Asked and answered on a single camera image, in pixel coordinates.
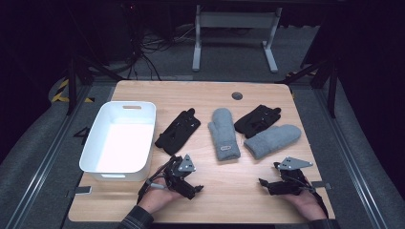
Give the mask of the yellow black hazard tape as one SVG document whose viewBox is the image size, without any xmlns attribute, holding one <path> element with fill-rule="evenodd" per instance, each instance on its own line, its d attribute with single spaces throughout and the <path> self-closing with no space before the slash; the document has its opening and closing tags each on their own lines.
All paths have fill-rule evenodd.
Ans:
<svg viewBox="0 0 405 229">
<path fill-rule="evenodd" d="M 69 102 L 70 98 L 68 96 L 63 96 L 63 92 L 68 87 L 69 80 L 64 79 L 61 84 L 59 85 L 58 89 L 55 92 L 55 95 L 52 98 L 52 102 L 60 101 L 60 102 Z"/>
</svg>

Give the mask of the grey table clamp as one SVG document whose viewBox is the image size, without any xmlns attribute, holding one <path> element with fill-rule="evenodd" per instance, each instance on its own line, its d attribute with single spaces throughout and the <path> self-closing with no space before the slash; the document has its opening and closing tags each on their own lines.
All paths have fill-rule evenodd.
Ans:
<svg viewBox="0 0 405 229">
<path fill-rule="evenodd" d="M 313 181 L 311 186 L 314 188 L 325 188 L 326 190 L 331 190 L 332 186 L 330 183 L 325 181 Z"/>
<path fill-rule="evenodd" d="M 91 186 L 81 186 L 81 187 L 74 187 L 74 189 L 69 190 L 66 194 L 67 198 L 74 198 L 77 195 L 88 195 L 92 192 Z"/>
</svg>

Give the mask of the black glove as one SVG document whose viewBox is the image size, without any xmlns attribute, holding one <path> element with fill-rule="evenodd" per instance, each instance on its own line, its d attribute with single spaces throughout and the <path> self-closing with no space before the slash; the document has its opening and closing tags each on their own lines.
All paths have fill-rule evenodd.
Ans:
<svg viewBox="0 0 405 229">
<path fill-rule="evenodd" d="M 251 138 L 266 130 L 281 118 L 280 108 L 269 108 L 259 105 L 250 113 L 241 117 L 235 124 L 235 130 L 246 138 Z"/>
<path fill-rule="evenodd" d="M 177 153 L 201 126 L 201 122 L 195 117 L 195 109 L 190 108 L 182 111 L 159 135 L 155 145 L 172 156 Z"/>
</svg>

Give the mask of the white plastic bin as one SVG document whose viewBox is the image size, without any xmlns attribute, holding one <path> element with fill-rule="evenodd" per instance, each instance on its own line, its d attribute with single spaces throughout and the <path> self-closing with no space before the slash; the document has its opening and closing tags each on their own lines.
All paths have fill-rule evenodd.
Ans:
<svg viewBox="0 0 405 229">
<path fill-rule="evenodd" d="M 88 134 L 80 169 L 102 181 L 145 180 L 151 167 L 155 122 L 152 102 L 106 102 Z"/>
</svg>

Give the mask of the black metal stand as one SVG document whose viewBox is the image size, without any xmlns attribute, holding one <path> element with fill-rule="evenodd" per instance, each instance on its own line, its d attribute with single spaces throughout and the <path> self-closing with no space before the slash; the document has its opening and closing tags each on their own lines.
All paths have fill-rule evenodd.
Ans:
<svg viewBox="0 0 405 229">
<path fill-rule="evenodd" d="M 85 86 L 90 86 L 94 82 L 94 75 L 91 73 L 89 68 L 94 68 L 103 75 L 107 75 L 115 81 L 123 80 L 123 77 L 108 70 L 101 64 L 96 63 L 91 58 L 82 55 L 73 55 L 68 69 L 69 108 L 67 115 L 71 115 L 78 104 L 76 80 L 79 79 L 80 82 Z"/>
<path fill-rule="evenodd" d="M 337 88 L 337 65 L 333 59 L 322 60 L 318 63 L 305 67 L 297 73 L 289 73 L 288 76 L 280 81 L 275 81 L 275 84 L 289 85 L 298 79 L 314 72 L 314 77 L 310 81 L 310 86 L 313 89 L 322 89 L 326 82 L 329 82 L 327 108 L 331 118 L 335 118 L 335 98 Z"/>
</svg>

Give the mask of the white metal desk frame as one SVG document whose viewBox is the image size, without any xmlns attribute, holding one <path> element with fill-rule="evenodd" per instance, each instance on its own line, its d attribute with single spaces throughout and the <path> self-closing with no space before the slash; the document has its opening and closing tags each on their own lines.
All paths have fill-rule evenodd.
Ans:
<svg viewBox="0 0 405 229">
<path fill-rule="evenodd" d="M 195 46 L 192 71 L 198 72 L 202 54 L 202 28 L 230 28 L 230 29 L 269 29 L 268 39 L 262 42 L 266 61 L 272 73 L 278 72 L 278 67 L 272 53 L 272 43 L 281 19 L 282 8 L 273 12 L 224 12 L 204 11 L 201 5 L 196 7 L 195 16 Z"/>
</svg>

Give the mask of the person's left hand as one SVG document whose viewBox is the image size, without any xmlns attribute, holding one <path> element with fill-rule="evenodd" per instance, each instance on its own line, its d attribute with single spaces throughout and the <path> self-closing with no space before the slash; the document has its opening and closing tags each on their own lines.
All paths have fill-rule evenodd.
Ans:
<svg viewBox="0 0 405 229">
<path fill-rule="evenodd" d="M 149 214 L 155 214 L 171 202 L 182 198 L 181 194 L 165 187 L 165 179 L 163 177 L 157 177 L 154 181 L 164 188 L 149 188 L 138 203 L 138 207 L 141 207 Z"/>
</svg>

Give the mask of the person's right hand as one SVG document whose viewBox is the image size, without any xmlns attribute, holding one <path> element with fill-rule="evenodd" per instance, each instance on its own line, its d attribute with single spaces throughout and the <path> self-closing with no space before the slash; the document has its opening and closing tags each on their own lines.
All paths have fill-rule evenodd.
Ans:
<svg viewBox="0 0 405 229">
<path fill-rule="evenodd" d="M 292 204 L 301 216 L 309 221 L 328 218 L 315 196 L 308 190 L 302 191 L 298 196 L 287 194 L 280 195 L 280 198 Z"/>
</svg>

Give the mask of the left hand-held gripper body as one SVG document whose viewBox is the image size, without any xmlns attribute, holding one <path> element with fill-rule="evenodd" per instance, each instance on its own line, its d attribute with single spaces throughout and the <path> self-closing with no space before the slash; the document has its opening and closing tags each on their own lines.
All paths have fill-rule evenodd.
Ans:
<svg viewBox="0 0 405 229">
<path fill-rule="evenodd" d="M 172 156 L 163 169 L 166 186 L 181 195 L 195 195 L 196 188 L 184 180 L 195 171 L 196 168 L 189 155 Z"/>
</svg>

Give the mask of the grey fleece mitten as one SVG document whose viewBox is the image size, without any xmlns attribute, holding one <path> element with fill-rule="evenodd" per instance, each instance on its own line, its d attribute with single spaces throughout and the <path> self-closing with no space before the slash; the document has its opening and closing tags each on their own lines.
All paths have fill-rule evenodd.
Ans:
<svg viewBox="0 0 405 229">
<path fill-rule="evenodd" d="M 255 159 L 261 159 L 295 143 L 301 134 L 294 125 L 274 126 L 246 139 L 244 145 Z"/>
<path fill-rule="evenodd" d="M 214 111 L 212 120 L 208 123 L 208 129 L 219 161 L 237 159 L 241 156 L 232 114 L 227 108 Z"/>
</svg>

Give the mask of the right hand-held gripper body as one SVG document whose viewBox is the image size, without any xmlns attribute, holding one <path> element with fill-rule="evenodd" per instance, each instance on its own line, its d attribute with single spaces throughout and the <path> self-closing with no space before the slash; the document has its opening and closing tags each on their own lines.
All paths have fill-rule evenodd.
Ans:
<svg viewBox="0 0 405 229">
<path fill-rule="evenodd" d="M 303 190 L 312 192 L 314 188 L 307 181 L 302 168 L 311 167 L 312 162 L 287 156 L 282 162 L 274 162 L 274 167 L 279 171 L 281 181 L 269 184 L 271 195 L 299 195 Z"/>
</svg>

